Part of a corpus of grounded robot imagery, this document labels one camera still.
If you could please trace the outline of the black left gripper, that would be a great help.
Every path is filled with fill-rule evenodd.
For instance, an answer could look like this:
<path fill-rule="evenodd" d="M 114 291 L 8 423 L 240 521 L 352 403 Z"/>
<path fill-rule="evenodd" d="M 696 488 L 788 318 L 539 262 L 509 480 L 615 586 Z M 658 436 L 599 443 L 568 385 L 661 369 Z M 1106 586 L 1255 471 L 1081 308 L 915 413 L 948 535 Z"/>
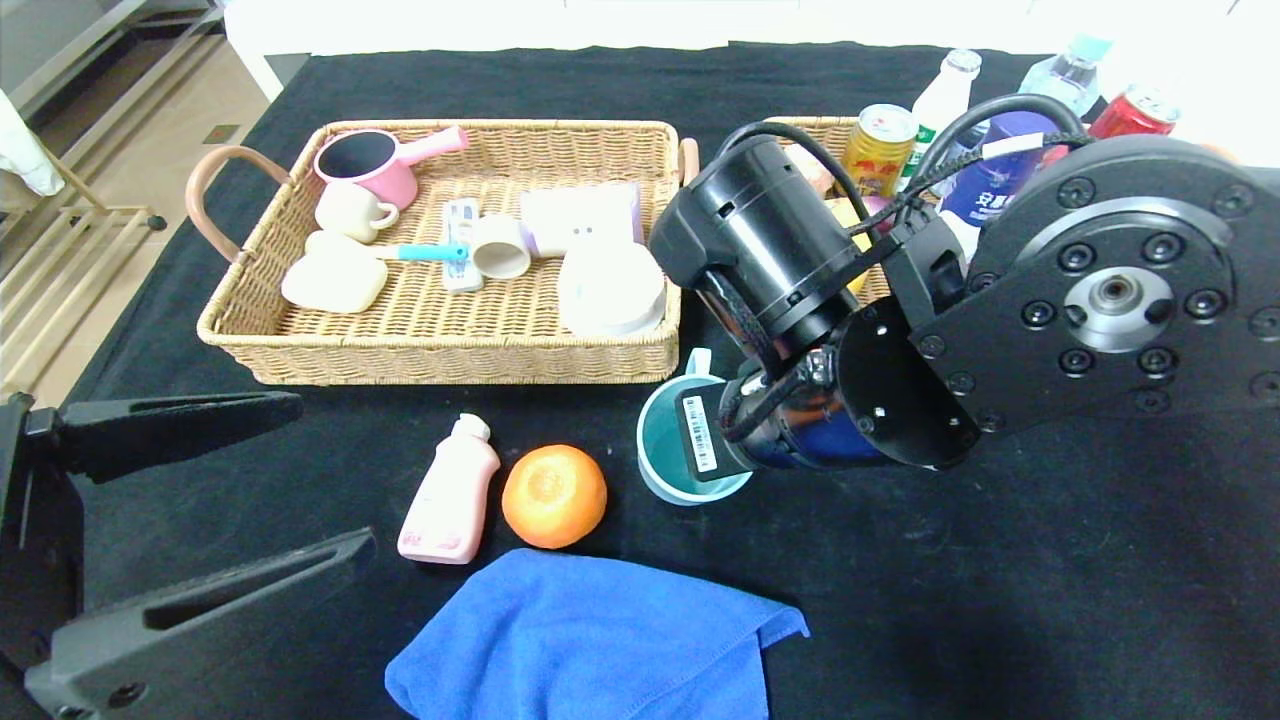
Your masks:
<path fill-rule="evenodd" d="M 1 411 L 1 651 L 3 676 L 23 678 L 49 717 L 225 716 L 218 692 L 264 676 L 270 643 L 376 555 L 365 527 L 77 618 L 84 507 L 70 475 L 105 484 L 200 457 L 300 420 L 303 400 L 269 391 L 33 405 L 18 392 Z"/>

